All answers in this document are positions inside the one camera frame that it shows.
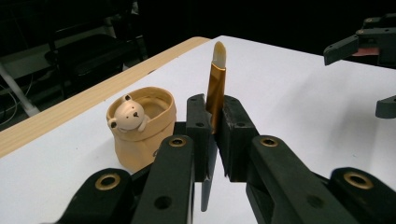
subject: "cable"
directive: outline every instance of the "cable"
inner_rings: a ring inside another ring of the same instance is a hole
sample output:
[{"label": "cable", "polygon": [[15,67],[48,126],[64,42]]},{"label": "cable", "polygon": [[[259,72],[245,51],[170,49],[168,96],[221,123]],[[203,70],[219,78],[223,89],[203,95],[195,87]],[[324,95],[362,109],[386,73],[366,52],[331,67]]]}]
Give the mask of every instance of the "cable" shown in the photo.
[{"label": "cable", "polygon": [[[29,93],[29,91],[30,91],[30,89],[32,88],[32,86],[33,86],[33,74],[32,74],[32,77],[30,78],[30,83],[29,83],[29,87],[27,88],[27,91],[26,91],[26,93],[24,94],[25,96],[27,96],[27,94]],[[6,112],[8,112],[9,110],[11,110],[11,109],[13,109],[15,106],[17,106],[17,105],[19,105],[21,103],[21,101],[18,101],[15,105],[13,105],[12,107],[10,107],[10,108],[8,108],[7,110],[6,110]]]},{"label": "cable", "polygon": [[21,100],[22,108],[29,117],[32,117],[40,112],[35,105],[32,105],[29,102],[29,100],[21,91],[21,88],[18,86],[15,80],[9,75],[6,68],[1,64],[1,62],[0,62],[0,75],[3,77],[3,79],[8,84],[8,86],[12,89],[15,95],[17,95],[18,99]]},{"label": "cable", "polygon": [[8,93],[9,96],[11,96],[12,100],[14,101],[14,106],[12,106],[11,108],[15,107],[14,109],[14,113],[11,115],[11,117],[3,122],[0,123],[0,125],[6,124],[7,122],[9,122],[10,120],[12,120],[14,118],[14,116],[17,114],[17,110],[18,110],[18,102],[15,99],[15,97],[11,94],[11,92]]}]

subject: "bear figurine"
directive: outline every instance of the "bear figurine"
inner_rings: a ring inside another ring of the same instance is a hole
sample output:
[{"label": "bear figurine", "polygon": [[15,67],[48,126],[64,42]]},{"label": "bear figurine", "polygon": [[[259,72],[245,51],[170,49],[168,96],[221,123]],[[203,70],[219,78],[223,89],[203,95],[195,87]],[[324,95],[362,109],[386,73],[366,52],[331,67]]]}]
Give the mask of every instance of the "bear figurine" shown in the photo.
[{"label": "bear figurine", "polygon": [[137,129],[143,132],[149,121],[149,116],[145,114],[145,110],[141,104],[132,100],[129,94],[123,95],[122,104],[116,109],[114,118],[107,122],[111,129],[118,129],[122,133]]}]

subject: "ceramic bear cup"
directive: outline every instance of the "ceramic bear cup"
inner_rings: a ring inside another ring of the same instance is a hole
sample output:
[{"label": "ceramic bear cup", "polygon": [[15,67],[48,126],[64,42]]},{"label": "ceramic bear cup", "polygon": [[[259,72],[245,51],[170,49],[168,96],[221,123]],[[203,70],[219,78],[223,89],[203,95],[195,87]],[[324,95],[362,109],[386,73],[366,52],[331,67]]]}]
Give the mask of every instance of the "ceramic bear cup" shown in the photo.
[{"label": "ceramic bear cup", "polygon": [[132,173],[154,162],[162,140],[173,134],[177,110],[172,94],[146,87],[117,99],[107,110],[120,164]]}]

